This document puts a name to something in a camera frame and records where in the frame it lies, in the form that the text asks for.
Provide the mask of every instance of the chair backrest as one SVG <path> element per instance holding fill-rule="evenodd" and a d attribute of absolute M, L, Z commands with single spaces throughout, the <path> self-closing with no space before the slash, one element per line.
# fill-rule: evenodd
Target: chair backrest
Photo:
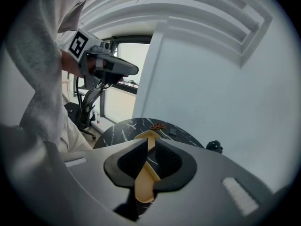
<path fill-rule="evenodd" d="M 97 98 L 101 95 L 102 93 L 101 88 L 96 88 L 95 90 L 89 90 L 85 97 L 84 100 L 81 102 L 81 109 L 82 111 L 79 115 L 79 122 L 77 124 L 78 127 L 81 127 L 82 129 L 87 128 L 90 126 L 90 114 L 93 107 L 93 103 L 97 100 Z"/>

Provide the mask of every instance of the chair seat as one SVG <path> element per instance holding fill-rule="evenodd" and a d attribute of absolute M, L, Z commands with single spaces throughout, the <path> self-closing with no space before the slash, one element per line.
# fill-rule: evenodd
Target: chair seat
<path fill-rule="evenodd" d="M 78 120 L 78 110 L 79 110 L 79 105 L 76 103 L 69 102 L 64 105 L 67 111 L 72 111 L 71 113 L 68 112 L 68 117 L 70 120 L 74 123 L 77 124 Z"/>

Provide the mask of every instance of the black marble table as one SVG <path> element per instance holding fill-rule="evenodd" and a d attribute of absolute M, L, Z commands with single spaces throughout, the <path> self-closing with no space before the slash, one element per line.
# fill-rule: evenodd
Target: black marble table
<path fill-rule="evenodd" d="M 166 126 L 166 129 L 154 130 L 159 136 L 161 136 L 161 138 L 204 148 L 192 135 L 171 123 L 151 118 L 134 118 L 121 121 L 107 129 L 95 143 L 94 149 L 134 140 L 139 134 L 150 130 L 150 127 L 157 122 Z M 176 136 L 169 134 L 169 130 L 171 128 L 175 129 Z M 156 147 L 148 152 L 147 162 L 155 170 L 157 175 L 162 178 L 157 161 L 155 159 L 155 152 Z M 139 201 L 136 201 L 136 203 L 139 215 L 143 214 L 151 204 L 141 203 Z"/>

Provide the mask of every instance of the person's arm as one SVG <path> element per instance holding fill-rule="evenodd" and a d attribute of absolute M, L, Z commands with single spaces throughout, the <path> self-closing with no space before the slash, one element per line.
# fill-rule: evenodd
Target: person's arm
<path fill-rule="evenodd" d="M 62 52 L 62 70 L 74 74 L 77 77 L 82 78 L 83 75 L 79 72 L 79 64 L 77 61 L 66 51 Z"/>

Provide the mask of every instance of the person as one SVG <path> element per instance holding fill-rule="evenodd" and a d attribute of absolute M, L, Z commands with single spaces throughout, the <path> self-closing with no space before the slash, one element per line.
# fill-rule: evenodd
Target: person
<path fill-rule="evenodd" d="M 77 29 L 85 2 L 28 0 L 4 40 L 18 70 L 35 90 L 20 126 L 56 144 L 60 152 L 91 149 L 63 109 L 62 70 L 80 76 L 78 65 L 55 42 L 59 32 Z"/>

